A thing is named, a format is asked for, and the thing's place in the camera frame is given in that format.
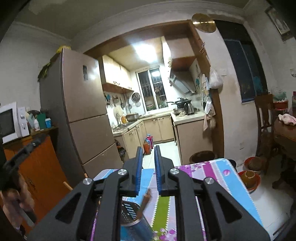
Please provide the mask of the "person's left hand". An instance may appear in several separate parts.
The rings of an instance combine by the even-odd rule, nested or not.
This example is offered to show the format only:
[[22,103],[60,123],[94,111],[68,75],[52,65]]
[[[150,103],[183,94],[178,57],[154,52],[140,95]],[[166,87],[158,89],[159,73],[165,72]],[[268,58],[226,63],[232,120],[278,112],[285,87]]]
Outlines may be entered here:
[[3,200],[3,211],[12,224],[17,230],[20,228],[23,218],[19,213],[19,209],[24,211],[34,210],[34,200],[31,193],[28,190],[28,186],[23,178],[19,175],[20,192],[15,189],[9,189],[7,191],[1,191],[1,198]]

